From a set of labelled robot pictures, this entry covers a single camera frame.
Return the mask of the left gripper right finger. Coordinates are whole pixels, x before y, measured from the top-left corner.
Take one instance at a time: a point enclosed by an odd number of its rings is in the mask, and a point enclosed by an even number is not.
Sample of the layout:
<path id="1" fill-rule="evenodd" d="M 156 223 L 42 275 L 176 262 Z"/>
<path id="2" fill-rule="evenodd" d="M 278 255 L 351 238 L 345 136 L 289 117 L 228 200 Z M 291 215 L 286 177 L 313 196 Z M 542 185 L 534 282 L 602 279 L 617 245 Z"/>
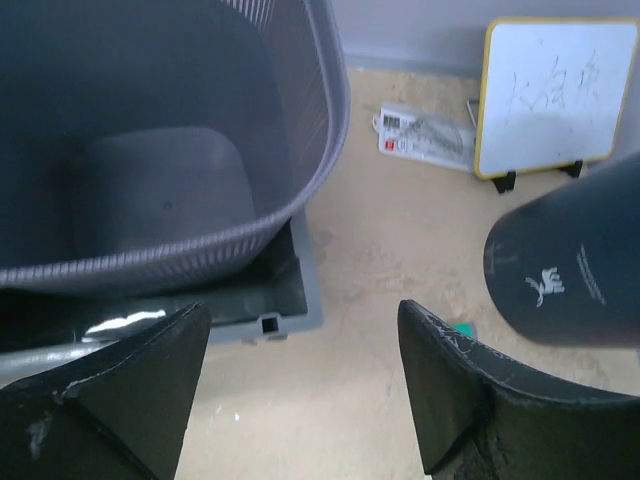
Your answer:
<path id="1" fill-rule="evenodd" d="M 427 476 L 638 478 L 638 398 L 531 368 L 413 300 L 400 302 L 397 326 Z"/>

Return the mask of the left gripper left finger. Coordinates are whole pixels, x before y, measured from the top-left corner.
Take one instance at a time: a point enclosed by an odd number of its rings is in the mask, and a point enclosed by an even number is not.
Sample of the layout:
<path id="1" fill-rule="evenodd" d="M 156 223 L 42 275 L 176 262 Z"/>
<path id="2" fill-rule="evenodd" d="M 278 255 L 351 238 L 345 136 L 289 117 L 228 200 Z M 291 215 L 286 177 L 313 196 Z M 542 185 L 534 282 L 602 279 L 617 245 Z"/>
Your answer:
<path id="1" fill-rule="evenodd" d="M 196 304 L 3 387 L 2 478 L 174 478 L 210 327 Z"/>

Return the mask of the dark blue round bin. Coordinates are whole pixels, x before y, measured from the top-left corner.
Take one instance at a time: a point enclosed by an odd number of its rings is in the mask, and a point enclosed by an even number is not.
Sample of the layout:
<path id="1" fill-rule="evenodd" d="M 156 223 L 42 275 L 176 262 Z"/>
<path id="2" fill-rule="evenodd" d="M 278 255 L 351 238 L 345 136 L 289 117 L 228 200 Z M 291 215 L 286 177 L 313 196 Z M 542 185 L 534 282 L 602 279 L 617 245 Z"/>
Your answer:
<path id="1" fill-rule="evenodd" d="M 484 248 L 491 300 L 540 344 L 639 346 L 639 157 L 503 215 Z"/>

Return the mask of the grey mesh square bin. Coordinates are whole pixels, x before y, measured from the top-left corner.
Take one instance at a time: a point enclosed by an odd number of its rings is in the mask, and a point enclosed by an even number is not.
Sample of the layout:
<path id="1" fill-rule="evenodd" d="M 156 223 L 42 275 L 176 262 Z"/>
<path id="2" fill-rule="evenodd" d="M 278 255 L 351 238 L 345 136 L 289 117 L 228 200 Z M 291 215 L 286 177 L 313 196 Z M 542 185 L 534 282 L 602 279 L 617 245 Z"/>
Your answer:
<path id="1" fill-rule="evenodd" d="M 328 1 L 5 1 L 1 285 L 232 274 L 330 175 L 349 114 Z"/>

